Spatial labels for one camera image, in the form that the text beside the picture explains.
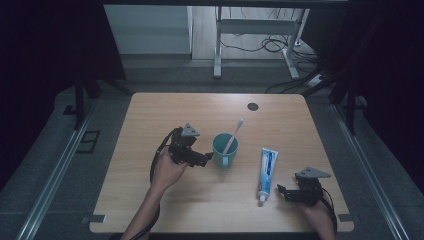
wooden table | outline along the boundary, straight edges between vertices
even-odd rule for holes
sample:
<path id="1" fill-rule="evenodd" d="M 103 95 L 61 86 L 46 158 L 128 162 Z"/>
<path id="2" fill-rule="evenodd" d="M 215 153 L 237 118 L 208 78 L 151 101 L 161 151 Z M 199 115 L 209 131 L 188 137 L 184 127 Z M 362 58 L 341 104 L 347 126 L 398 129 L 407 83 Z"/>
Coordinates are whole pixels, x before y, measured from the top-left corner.
<path id="1" fill-rule="evenodd" d="M 256 103 L 257 111 L 247 105 Z M 104 223 L 90 223 L 93 232 L 123 232 L 149 188 L 154 152 L 174 128 L 189 122 L 200 132 L 193 150 L 211 152 L 213 137 L 233 132 L 239 150 L 228 170 L 213 159 L 206 167 L 188 168 L 162 199 L 161 216 L 152 232 L 308 232 L 299 209 L 272 189 L 267 202 L 258 204 L 257 187 L 261 149 L 279 152 L 272 186 L 298 189 L 293 177 L 307 166 L 325 171 L 320 179 L 334 201 L 336 214 L 349 214 L 333 169 L 304 98 L 300 95 L 137 93 L 127 116 L 101 190 L 94 215 Z M 340 222 L 339 231 L 353 230 Z"/>

teal cup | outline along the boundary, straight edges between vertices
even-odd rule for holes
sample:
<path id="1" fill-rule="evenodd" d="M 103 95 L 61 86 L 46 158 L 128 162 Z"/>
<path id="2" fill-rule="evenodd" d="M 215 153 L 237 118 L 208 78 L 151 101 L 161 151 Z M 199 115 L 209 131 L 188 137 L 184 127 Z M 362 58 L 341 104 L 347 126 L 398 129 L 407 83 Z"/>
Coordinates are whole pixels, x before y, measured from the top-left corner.
<path id="1" fill-rule="evenodd" d="M 236 153 L 238 149 L 237 138 L 234 138 L 227 153 L 226 154 L 222 153 L 225 147 L 227 146 L 227 143 L 230 140 L 231 136 L 232 135 L 229 133 L 220 133 L 215 136 L 212 142 L 215 162 L 219 167 L 223 169 L 228 169 L 231 166 L 231 164 L 234 161 L 234 158 L 236 157 Z"/>

cup handle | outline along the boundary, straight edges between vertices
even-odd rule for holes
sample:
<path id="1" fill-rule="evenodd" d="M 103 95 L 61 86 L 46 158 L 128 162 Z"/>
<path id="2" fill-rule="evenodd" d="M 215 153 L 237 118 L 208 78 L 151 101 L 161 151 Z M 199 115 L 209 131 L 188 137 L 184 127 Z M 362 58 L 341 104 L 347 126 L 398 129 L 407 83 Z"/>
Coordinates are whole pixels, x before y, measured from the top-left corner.
<path id="1" fill-rule="evenodd" d="M 228 168 L 228 157 L 223 157 L 222 158 L 222 167 L 224 169 L 227 169 Z"/>

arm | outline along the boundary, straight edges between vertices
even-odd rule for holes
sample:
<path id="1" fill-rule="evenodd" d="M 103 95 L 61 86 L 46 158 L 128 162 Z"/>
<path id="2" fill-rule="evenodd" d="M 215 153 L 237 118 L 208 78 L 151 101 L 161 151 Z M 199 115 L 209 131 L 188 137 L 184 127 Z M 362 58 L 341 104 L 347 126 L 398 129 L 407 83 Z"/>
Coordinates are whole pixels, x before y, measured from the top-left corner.
<path id="1" fill-rule="evenodd" d="M 152 221 L 166 189 L 181 178 L 187 166 L 187 163 L 175 164 L 168 153 L 168 147 L 162 150 L 155 167 L 152 184 L 121 239 L 132 238 Z M 149 234 L 147 233 L 141 239 L 146 240 L 148 238 Z"/>
<path id="2" fill-rule="evenodd" d="M 318 201 L 312 207 L 300 204 L 299 208 L 302 210 L 311 227 L 318 233 L 321 240 L 337 240 L 328 209 L 321 201 Z"/>

white wall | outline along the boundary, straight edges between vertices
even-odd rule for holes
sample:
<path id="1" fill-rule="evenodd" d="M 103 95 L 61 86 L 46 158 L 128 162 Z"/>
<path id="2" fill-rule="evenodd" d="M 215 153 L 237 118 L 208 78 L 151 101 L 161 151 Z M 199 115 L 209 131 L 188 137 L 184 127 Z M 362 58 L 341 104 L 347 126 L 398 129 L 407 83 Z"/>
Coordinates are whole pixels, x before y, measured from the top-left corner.
<path id="1" fill-rule="evenodd" d="M 191 53 L 192 7 L 104 5 L 120 54 Z"/>

